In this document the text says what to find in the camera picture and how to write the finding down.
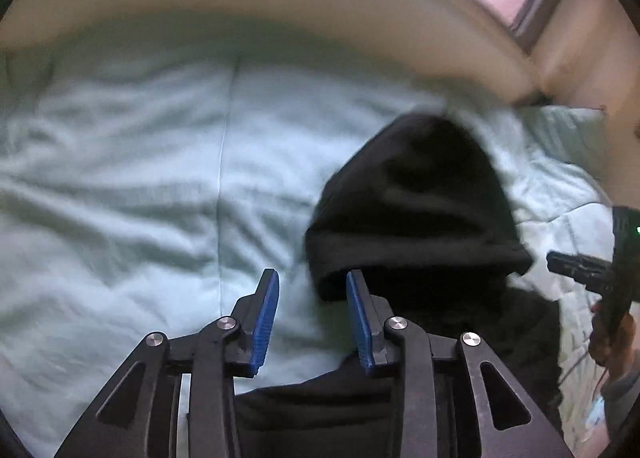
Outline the right hand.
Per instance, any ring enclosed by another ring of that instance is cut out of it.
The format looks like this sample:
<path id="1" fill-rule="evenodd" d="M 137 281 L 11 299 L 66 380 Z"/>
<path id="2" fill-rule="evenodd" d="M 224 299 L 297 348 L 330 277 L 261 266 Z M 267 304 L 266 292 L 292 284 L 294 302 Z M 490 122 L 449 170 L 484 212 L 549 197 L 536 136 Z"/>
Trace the right hand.
<path id="1" fill-rule="evenodd" d="M 589 355 L 601 367 L 613 371 L 614 374 L 626 374 L 634 360 L 634 336 L 636 323 L 630 313 L 626 313 L 614 334 L 610 334 L 605 326 L 602 302 L 591 308 L 591 335 L 589 339 Z"/>

